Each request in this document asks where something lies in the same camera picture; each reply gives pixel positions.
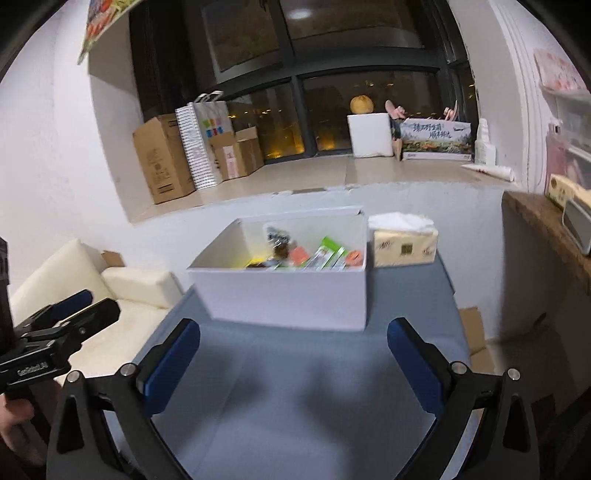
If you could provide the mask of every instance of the white bottle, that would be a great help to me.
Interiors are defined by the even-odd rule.
[[[481,118],[478,125],[475,150],[474,163],[489,167],[496,165],[496,147],[491,143],[488,134],[488,122],[485,118]]]

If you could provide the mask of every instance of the tissue pack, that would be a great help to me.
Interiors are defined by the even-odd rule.
[[[374,267],[428,264],[435,261],[439,232],[374,231]]]

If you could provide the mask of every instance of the white sofa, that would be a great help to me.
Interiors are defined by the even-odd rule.
[[[84,342],[70,357],[72,369],[86,377],[111,375],[131,362],[170,309],[183,296],[170,272],[113,267],[100,271],[86,247],[72,240],[53,254],[10,297],[14,324],[40,308],[80,290],[93,293],[93,302],[117,301],[119,320]],[[65,375],[57,380],[63,383]]]

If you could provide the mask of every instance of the screw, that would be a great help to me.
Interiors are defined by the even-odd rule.
[[[468,367],[462,362],[453,362],[452,371],[457,375],[463,375],[468,371]]]
[[[68,380],[68,382],[70,382],[70,383],[74,383],[74,382],[78,381],[79,378],[80,378],[80,372],[78,370],[74,370],[73,372],[68,373],[66,380]]]
[[[509,378],[512,380],[519,380],[521,378],[521,374],[516,368],[510,368],[507,370],[507,375],[509,375]]]
[[[128,376],[133,375],[135,373],[135,369],[136,369],[136,366],[134,364],[125,364],[124,366],[122,366],[119,369],[119,372],[124,377],[128,377]]]

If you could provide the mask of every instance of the blue table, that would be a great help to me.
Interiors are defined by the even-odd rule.
[[[212,320],[189,291],[136,358],[184,317],[202,329],[199,351],[153,421],[196,480],[392,480],[434,417],[388,350],[386,328],[405,316],[448,360],[468,363],[453,293],[440,257],[369,270],[368,326],[342,333]],[[472,419],[444,478],[460,468],[475,429]]]

